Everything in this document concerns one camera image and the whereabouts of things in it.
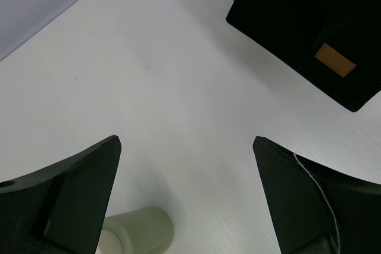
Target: black fabric bag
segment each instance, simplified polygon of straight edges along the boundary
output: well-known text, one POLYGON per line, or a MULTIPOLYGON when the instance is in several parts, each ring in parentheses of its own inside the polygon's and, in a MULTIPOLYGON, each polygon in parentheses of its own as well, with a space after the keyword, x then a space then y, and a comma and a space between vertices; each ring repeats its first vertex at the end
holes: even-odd
POLYGON ((381 0, 234 0, 227 21, 351 111, 381 90, 381 0))

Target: orange label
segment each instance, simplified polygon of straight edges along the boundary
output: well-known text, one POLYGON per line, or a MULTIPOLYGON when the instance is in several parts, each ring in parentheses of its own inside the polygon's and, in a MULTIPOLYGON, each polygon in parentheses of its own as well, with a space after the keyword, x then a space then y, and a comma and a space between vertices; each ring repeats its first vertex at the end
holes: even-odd
POLYGON ((340 76, 345 77, 356 65, 339 54, 336 50, 323 44, 320 50, 317 51, 315 58, 324 63, 326 66, 337 72, 340 76))

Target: white wire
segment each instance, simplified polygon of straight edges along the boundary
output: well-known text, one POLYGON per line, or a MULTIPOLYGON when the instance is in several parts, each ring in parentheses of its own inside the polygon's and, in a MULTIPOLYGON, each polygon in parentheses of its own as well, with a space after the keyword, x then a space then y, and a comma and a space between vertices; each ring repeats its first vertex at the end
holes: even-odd
POLYGON ((325 200, 326 203, 328 204, 329 210, 331 211, 332 216, 333 216, 333 220, 335 221, 336 233, 337 233, 337 235, 338 235, 338 254, 340 254, 340 252, 341 252, 341 243, 340 243, 339 225, 338 225, 338 221, 337 221, 337 219, 336 219, 335 213, 333 212, 333 209, 332 209, 332 207, 331 207, 331 204, 328 202, 328 199, 327 199, 326 195, 324 194, 323 189, 320 187, 320 185, 319 185, 318 182, 315 180, 315 178, 312 176, 312 174, 307 170, 307 168, 306 168, 305 166, 303 166, 302 163, 300 163, 300 161, 299 161, 299 159, 298 159, 298 155, 294 153, 293 156, 294 156, 295 160, 297 161, 297 163, 300 165, 300 167, 302 167, 303 170, 310 176, 310 178, 312 178, 312 181, 315 182, 316 186, 318 187, 318 189, 320 190, 321 194, 323 195, 324 200, 325 200))

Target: white cylindrical object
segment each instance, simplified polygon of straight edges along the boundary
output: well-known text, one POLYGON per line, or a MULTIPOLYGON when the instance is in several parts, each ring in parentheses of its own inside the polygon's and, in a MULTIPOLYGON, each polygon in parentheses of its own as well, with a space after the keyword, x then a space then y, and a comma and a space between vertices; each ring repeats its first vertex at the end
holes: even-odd
POLYGON ((123 254, 119 238, 112 231, 102 229, 95 254, 123 254))
POLYGON ((170 247, 174 234, 170 217, 158 208, 106 217, 103 229, 120 239, 123 254, 163 254, 170 247))

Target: white wood grain surface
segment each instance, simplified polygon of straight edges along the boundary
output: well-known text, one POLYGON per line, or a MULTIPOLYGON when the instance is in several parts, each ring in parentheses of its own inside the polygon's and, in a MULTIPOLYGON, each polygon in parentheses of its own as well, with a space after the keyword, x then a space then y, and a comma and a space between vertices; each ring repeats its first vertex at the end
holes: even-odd
POLYGON ((0 62, 0 181, 111 135, 108 214, 164 208, 168 254, 280 253, 266 136, 381 183, 381 94, 351 113, 225 22, 232 0, 80 0, 0 62))

